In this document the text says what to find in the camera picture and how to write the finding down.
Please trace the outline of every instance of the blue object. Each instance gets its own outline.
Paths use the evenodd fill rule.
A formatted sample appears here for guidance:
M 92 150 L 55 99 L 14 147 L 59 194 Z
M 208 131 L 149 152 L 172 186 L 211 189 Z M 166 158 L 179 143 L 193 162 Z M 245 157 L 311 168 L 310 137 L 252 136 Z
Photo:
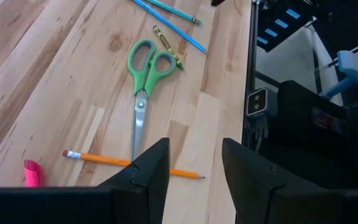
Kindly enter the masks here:
M 288 13 L 290 16 L 294 17 L 295 19 L 299 19 L 299 17 L 301 17 L 298 13 L 296 13 L 296 12 L 295 12 L 294 10 L 292 10 L 292 9 L 287 10 L 287 13 Z
M 272 31 L 271 29 L 266 29 L 265 32 L 274 36 L 274 37 L 276 37 L 278 35 L 276 32 Z
M 144 10 L 146 10 L 148 13 L 156 17 L 160 22 L 167 25 L 169 28 L 171 28 L 173 31 L 175 31 L 177 34 L 182 36 L 184 39 L 186 39 L 189 43 L 193 44 L 198 50 L 206 53 L 205 47 L 203 47 L 201 44 L 197 43 L 193 38 L 191 38 L 189 35 L 185 34 L 182 30 L 180 30 L 177 26 L 173 25 L 170 21 L 166 20 L 164 17 L 162 17 L 159 13 L 154 11 L 150 6 L 146 5 L 141 0 L 133 0 L 136 4 L 138 4 L 140 7 L 142 7 Z
M 263 39 L 263 38 L 261 38 L 261 37 L 258 37 L 257 40 L 258 40 L 259 42 L 263 43 L 263 44 L 267 44 L 267 43 L 268 43 L 267 40 L 265 40 L 265 39 Z
M 279 26 L 281 26 L 284 29 L 288 27 L 288 24 L 283 22 L 281 19 L 276 19 L 275 23 L 278 24 Z
M 346 50 L 338 52 L 337 55 L 339 71 L 345 73 L 347 78 L 320 94 L 326 98 L 331 98 L 358 83 L 358 55 Z

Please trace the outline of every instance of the scissor blade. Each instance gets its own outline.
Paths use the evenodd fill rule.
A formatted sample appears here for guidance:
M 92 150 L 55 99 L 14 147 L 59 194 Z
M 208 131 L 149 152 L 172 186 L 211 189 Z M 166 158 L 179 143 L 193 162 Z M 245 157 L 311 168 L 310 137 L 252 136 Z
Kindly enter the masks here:
M 147 97 L 143 90 L 136 94 L 135 100 L 135 122 L 134 133 L 132 137 L 132 160 L 139 156 L 140 146 L 142 143 L 142 133 L 144 126 L 144 119 L 146 114 Z

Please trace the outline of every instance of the pink object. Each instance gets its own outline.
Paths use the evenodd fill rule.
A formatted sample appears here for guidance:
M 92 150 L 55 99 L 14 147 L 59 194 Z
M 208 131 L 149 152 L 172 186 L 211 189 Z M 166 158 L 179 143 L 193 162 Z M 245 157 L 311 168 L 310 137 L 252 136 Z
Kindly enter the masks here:
M 24 177 L 27 187 L 45 187 L 44 170 L 32 160 L 24 161 Z

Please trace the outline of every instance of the colored pencil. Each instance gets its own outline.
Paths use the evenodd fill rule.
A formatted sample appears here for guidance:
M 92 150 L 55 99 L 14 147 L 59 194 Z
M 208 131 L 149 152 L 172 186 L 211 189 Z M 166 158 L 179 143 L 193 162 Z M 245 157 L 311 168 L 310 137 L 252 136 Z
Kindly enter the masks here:
M 167 6 L 166 4 L 164 4 L 162 2 L 159 2 L 157 0 L 146 0 L 146 1 L 151 3 L 151 4 L 154 4 L 154 5 L 158 6 L 160 8 L 162 8 L 162 9 L 165 9 L 168 12 L 172 12 L 175 15 L 180 16 L 180 17 L 182 17 L 182 18 L 184 18 L 184 19 L 186 19 L 186 20 L 188 20 L 188 21 L 190 21 L 190 22 L 192 22 L 194 24 L 201 25 L 201 21 L 196 19 L 196 17 L 189 16 L 188 14 L 185 14 L 184 12 L 181 12 L 181 11 L 171 7 L 171 6 Z
M 177 26 L 173 25 L 170 21 L 166 20 L 164 17 L 162 17 L 158 12 L 156 12 L 154 9 L 152 9 L 150 6 L 146 5 L 141 0 L 133 0 L 136 4 L 138 4 L 141 8 L 146 10 L 148 13 L 156 17 L 160 22 L 167 25 L 169 28 L 171 28 L 173 31 L 175 31 L 177 34 L 179 34 L 181 37 L 183 37 L 185 40 L 187 40 L 189 43 L 193 44 L 198 50 L 202 51 L 203 53 L 206 53 L 205 47 L 203 47 L 201 44 L 197 43 L 193 38 L 191 38 L 189 35 L 184 33 L 182 30 L 180 30 Z
M 126 161 L 123 159 L 116 159 L 116 158 L 112 158 L 112 157 L 104 157 L 104 156 L 87 154 L 87 153 L 79 153 L 79 152 L 74 152 L 74 151 L 69 151 L 69 150 L 64 150 L 63 156 L 67 157 L 67 158 L 71 158 L 71 159 L 81 159 L 84 161 L 97 162 L 97 163 L 102 163 L 102 164 L 107 164 L 107 165 L 128 166 L 129 164 L 131 164 L 131 161 Z M 176 170 L 176 169 L 171 169 L 170 174 L 177 175 L 180 177 L 192 178 L 192 179 L 204 179 L 205 178 L 205 177 L 200 176 L 199 174 L 194 173 L 194 172 L 188 172 L 188 171 L 182 171 L 182 170 Z
M 171 48 L 171 45 L 168 43 L 167 39 L 164 37 L 158 26 L 153 26 L 153 30 L 155 32 L 155 35 L 157 35 L 157 37 L 161 40 L 167 52 L 169 52 L 175 58 L 177 67 L 183 70 L 183 66 L 181 65 L 181 61 L 179 57 L 174 53 L 174 51 Z

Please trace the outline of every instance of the wood grain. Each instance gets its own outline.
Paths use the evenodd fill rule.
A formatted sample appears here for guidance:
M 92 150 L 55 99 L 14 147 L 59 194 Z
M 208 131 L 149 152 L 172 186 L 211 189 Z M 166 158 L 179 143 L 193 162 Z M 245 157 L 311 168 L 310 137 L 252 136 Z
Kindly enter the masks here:
M 156 11 L 208 48 L 203 54 L 128 0 L 0 0 L 0 187 L 23 186 L 23 161 L 38 161 L 49 186 L 98 185 L 122 167 L 64 158 L 65 149 L 131 158 L 131 47 L 158 25 L 182 59 L 149 98 L 142 150 L 171 139 L 164 223 L 234 223 L 222 138 L 242 136 L 250 1 L 163 0 L 203 22 Z

